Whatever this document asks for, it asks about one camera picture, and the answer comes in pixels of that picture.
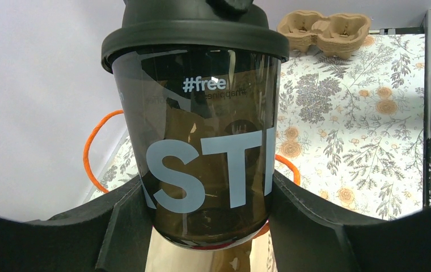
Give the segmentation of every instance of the orange cable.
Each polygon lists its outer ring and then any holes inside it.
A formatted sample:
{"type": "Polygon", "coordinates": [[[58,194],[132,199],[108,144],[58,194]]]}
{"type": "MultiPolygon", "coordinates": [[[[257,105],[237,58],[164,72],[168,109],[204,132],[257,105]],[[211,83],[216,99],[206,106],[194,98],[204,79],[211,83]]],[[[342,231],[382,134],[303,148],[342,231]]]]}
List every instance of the orange cable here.
{"type": "MultiPolygon", "coordinates": [[[[88,178],[92,183],[97,187],[97,189],[101,190],[103,193],[107,194],[109,191],[97,180],[97,178],[94,176],[94,173],[92,173],[92,169],[90,168],[90,162],[88,160],[88,152],[90,150],[90,146],[92,142],[94,141],[95,136],[99,132],[99,130],[102,128],[103,125],[112,117],[118,114],[124,113],[123,110],[116,110],[114,112],[109,113],[106,115],[100,122],[97,124],[97,126],[94,128],[92,133],[88,136],[87,142],[85,143],[85,146],[83,148],[83,167],[85,168],[85,172],[87,173],[88,178]]],[[[286,165],[289,167],[289,169],[294,173],[294,183],[298,186],[301,185],[301,174],[299,173],[299,170],[297,167],[287,160],[285,157],[276,155],[276,160],[280,163],[286,165]]],[[[267,222],[262,229],[253,237],[253,239],[266,234],[269,231],[269,222],[267,222]]]]}

